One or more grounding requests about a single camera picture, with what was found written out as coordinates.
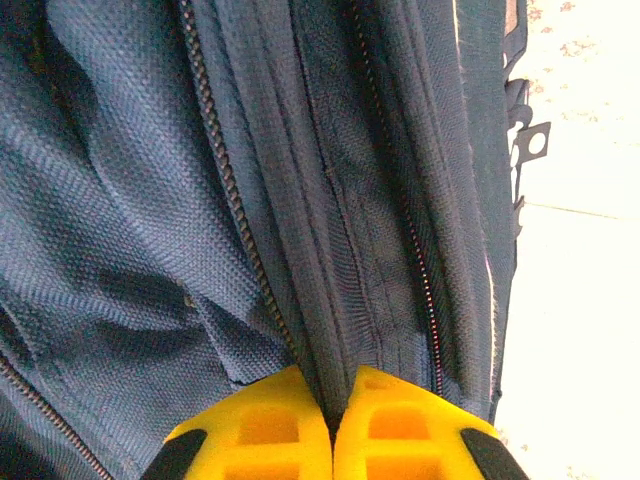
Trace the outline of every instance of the zipper teeth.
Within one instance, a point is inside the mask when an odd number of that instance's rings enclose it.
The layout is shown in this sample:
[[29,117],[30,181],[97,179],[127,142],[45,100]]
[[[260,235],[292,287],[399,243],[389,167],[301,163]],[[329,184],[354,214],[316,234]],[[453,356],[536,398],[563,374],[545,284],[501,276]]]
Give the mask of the zipper teeth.
[[242,204],[242,199],[240,197],[240,192],[238,191],[236,184],[233,168],[229,161],[229,154],[224,143],[222,128],[220,126],[220,121],[218,120],[218,113],[216,112],[215,102],[211,93],[209,75],[207,74],[207,70],[204,65],[204,56],[200,45],[200,37],[196,28],[193,5],[191,0],[181,0],[180,6],[183,20],[182,23],[187,39],[188,56],[191,62],[193,74],[198,82],[197,95],[201,103],[201,114],[206,124],[207,134],[213,143],[216,165],[227,192],[227,199],[231,206],[231,211],[238,224],[242,243],[249,259],[251,260],[258,283],[260,284],[260,290],[265,299],[267,312],[275,320],[278,329],[287,342],[296,363],[300,364],[300,356],[293,343],[291,332],[284,323],[282,312],[276,303],[273,291],[271,290],[271,286],[267,280],[267,274],[262,264],[262,260],[260,259],[260,254],[258,253],[253,234],[251,233],[249,222]]
[[436,380],[436,393],[440,396],[444,393],[444,371],[442,368],[442,357],[440,355],[440,335],[438,333],[438,322],[436,319],[436,312],[433,305],[433,294],[431,292],[431,283],[429,282],[429,274],[427,272],[427,262],[424,256],[424,251],[421,247],[420,237],[416,229],[416,224],[413,222],[413,218],[409,213],[409,199],[406,195],[403,196],[404,214],[409,225],[409,234],[411,235],[411,241],[413,242],[413,249],[418,258],[418,267],[420,269],[420,281],[422,283],[422,290],[426,300],[425,310],[429,321],[429,332],[431,334],[431,346],[433,348],[433,364],[435,367],[435,380]]
[[27,400],[42,412],[47,420],[58,429],[71,442],[73,447],[82,455],[91,468],[102,480],[114,480],[100,460],[89,450],[86,443],[73,430],[62,416],[33,388],[27,380],[20,375],[9,363],[9,360],[0,355],[0,375],[6,378]]
[[[360,42],[360,53],[362,55],[365,66],[365,76],[367,79],[367,84],[369,85],[371,91],[371,98],[373,99],[376,114],[378,116],[378,121],[380,122],[380,128],[384,136],[385,145],[389,149],[389,151],[393,153],[391,134],[389,133],[389,129],[387,128],[387,123],[385,121],[385,116],[382,109],[382,102],[380,101],[380,95],[378,95],[378,88],[376,87],[375,78],[373,76],[371,57],[369,55],[369,50],[367,49],[367,42],[364,39],[364,32],[362,31],[362,20],[358,9],[358,4],[356,0],[350,0],[350,3],[353,25],[355,27],[358,41]],[[418,261],[418,267],[420,270],[420,283],[426,301],[425,310],[428,318],[429,333],[431,336],[432,357],[435,367],[435,393],[442,396],[444,393],[444,371],[442,368],[442,357],[440,353],[440,335],[438,333],[438,322],[435,315],[431,283],[429,282],[429,275],[427,272],[427,262],[421,246],[422,242],[420,241],[415,222],[413,221],[413,217],[411,216],[409,197],[404,188],[401,189],[401,198],[403,213],[409,227],[409,234],[411,236],[413,250]]]

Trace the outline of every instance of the zipper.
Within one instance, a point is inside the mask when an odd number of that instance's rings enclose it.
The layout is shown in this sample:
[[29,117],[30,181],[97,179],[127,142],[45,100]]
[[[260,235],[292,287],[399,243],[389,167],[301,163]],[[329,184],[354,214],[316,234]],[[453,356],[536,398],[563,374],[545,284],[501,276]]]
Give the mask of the zipper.
[[[389,133],[389,129],[387,128],[387,123],[384,115],[384,111],[382,109],[382,102],[380,100],[380,95],[378,94],[378,88],[376,86],[376,79],[373,73],[373,66],[371,63],[371,55],[369,54],[369,50],[367,48],[367,42],[364,37],[364,32],[362,28],[362,15],[360,12],[360,8],[358,6],[357,0],[349,0],[350,2],[350,14],[352,24],[355,30],[355,34],[357,37],[357,41],[359,42],[359,50],[362,56],[362,61],[364,65],[364,74],[366,78],[366,83],[369,86],[370,99],[373,103],[373,110],[376,112],[376,117],[378,120],[378,124],[380,127],[380,131],[384,137],[384,146],[391,154],[392,158],[397,158],[396,153],[394,152],[392,143],[391,143],[391,134]],[[399,188],[399,197],[401,199],[401,208],[404,215],[404,221],[406,223],[406,228],[409,233],[409,238],[411,240],[411,249],[414,254],[414,262],[417,265],[418,275],[419,275],[419,283],[422,292],[422,297],[424,300],[424,314],[427,320],[429,340],[431,346],[431,360],[434,366],[434,381],[433,381],[433,391],[439,396],[444,395],[444,370],[442,367],[442,356],[441,356],[441,344],[440,344],[440,335],[438,330],[438,321],[435,314],[434,301],[433,301],[433,292],[431,289],[431,282],[429,280],[429,272],[427,271],[427,262],[425,257],[425,251],[422,247],[423,243],[418,235],[418,229],[413,220],[413,216],[411,215],[411,210],[409,206],[409,197],[406,193],[406,189],[404,187]]]
[[284,323],[282,312],[278,307],[273,291],[271,290],[271,286],[269,285],[269,281],[267,280],[267,273],[262,264],[262,260],[260,259],[260,254],[258,253],[258,248],[245,214],[242,198],[238,191],[233,167],[231,166],[227,147],[222,136],[222,128],[215,108],[215,101],[211,91],[209,75],[207,74],[207,69],[204,65],[204,55],[200,45],[200,37],[196,27],[195,14],[191,0],[180,1],[180,16],[187,40],[187,54],[191,63],[191,70],[198,83],[196,94],[200,101],[200,113],[204,119],[209,140],[213,144],[216,166],[226,190],[227,201],[238,225],[242,244],[256,273],[256,277],[260,285],[260,291],[267,306],[267,312],[274,319],[278,329],[280,330],[280,334],[285,339],[285,342],[293,355],[295,362],[299,365],[300,355],[293,343],[291,333]]
[[85,459],[89,466],[102,480],[114,480],[100,460],[93,454],[86,443],[75,432],[62,416],[47,402],[38,391],[13,368],[9,359],[0,354],[0,375],[7,379],[29,402],[31,402],[53,426],[62,433],[75,450]]

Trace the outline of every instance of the navy blue bag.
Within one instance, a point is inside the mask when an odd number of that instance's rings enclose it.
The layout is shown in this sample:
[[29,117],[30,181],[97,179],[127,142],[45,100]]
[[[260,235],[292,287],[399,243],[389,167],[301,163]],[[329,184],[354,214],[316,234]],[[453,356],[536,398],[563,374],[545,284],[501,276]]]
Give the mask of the navy blue bag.
[[0,0],[0,477],[139,478],[294,362],[334,432],[361,364],[491,420],[524,6]]

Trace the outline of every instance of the tiled floor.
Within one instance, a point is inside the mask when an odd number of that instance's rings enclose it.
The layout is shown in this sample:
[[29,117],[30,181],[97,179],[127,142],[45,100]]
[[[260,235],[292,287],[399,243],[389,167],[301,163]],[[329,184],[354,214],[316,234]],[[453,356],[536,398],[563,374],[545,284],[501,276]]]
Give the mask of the tiled floor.
[[640,479],[640,6],[530,0],[523,169],[497,427],[532,480]]

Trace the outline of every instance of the black rubber trim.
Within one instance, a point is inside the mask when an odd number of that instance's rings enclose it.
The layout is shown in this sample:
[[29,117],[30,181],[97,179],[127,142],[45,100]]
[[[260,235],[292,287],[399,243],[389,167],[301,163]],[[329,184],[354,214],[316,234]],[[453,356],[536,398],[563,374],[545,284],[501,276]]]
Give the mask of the black rubber trim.
[[529,480],[500,440],[475,428],[460,432],[485,480]]
[[141,480],[182,480],[207,438],[204,430],[189,430],[169,440],[154,458]]

